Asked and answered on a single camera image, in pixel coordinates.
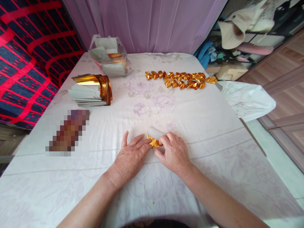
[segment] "clear plastic bag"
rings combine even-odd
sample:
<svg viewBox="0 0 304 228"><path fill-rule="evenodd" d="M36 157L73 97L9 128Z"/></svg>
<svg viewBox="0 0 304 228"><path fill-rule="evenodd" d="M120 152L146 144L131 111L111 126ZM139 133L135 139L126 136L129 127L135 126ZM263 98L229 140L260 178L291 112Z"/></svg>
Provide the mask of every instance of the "clear plastic bag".
<svg viewBox="0 0 304 228"><path fill-rule="evenodd" d="M126 49L118 37L102 38L93 35L89 55L109 77L126 76L131 68Z"/></svg>

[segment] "floor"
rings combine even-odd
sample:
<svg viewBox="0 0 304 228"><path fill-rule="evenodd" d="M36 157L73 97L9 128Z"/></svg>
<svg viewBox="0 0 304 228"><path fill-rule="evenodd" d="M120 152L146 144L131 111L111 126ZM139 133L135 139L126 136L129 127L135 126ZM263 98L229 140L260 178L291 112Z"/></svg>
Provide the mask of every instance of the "floor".
<svg viewBox="0 0 304 228"><path fill-rule="evenodd" d="M264 150L275 171L304 210L304 174L258 120L249 121L246 125ZM282 223L281 220L265 222L270 227L286 227L287 225L285 222ZM288 227L304 227L304 218L295 218L288 221Z"/></svg>

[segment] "floral tablecloth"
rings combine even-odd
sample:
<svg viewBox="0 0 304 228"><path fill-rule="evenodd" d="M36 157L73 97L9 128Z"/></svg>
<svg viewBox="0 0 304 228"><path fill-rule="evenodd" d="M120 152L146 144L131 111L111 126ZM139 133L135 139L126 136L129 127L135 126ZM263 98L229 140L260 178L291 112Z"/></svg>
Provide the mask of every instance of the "floral tablecloth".
<svg viewBox="0 0 304 228"><path fill-rule="evenodd" d="M54 227L116 158L122 136L149 126L183 137L191 161L211 180L264 220L283 223L304 212L214 84L193 90L166 88L145 71L205 72L189 54L129 54L125 78L111 79L111 106L90 107L90 121L71 157L46 156L45 146L64 115L78 109L67 90L71 77L99 74L85 53L0 178L2 227ZM202 205L172 172L148 153L138 175L119 191L103 227L167 218L190 227L210 223Z"/></svg>

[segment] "checkered fabric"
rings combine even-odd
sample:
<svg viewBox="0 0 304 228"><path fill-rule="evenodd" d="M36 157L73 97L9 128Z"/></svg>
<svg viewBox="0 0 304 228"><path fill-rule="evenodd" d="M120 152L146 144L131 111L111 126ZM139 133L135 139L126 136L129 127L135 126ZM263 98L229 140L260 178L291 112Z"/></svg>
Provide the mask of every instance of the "checkered fabric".
<svg viewBox="0 0 304 228"><path fill-rule="evenodd" d="M32 129L83 52L59 0L0 1L0 121Z"/></svg>

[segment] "hat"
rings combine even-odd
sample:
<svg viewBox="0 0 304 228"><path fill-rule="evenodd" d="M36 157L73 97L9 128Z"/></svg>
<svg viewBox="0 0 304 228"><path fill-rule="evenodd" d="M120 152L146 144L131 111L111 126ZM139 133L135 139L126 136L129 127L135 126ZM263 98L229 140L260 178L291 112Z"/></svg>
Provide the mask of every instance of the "hat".
<svg viewBox="0 0 304 228"><path fill-rule="evenodd" d="M224 22L218 22L222 34L223 49L233 49L245 39L245 31L254 25L269 0L262 0L257 4L250 4L247 8L233 12Z"/></svg>

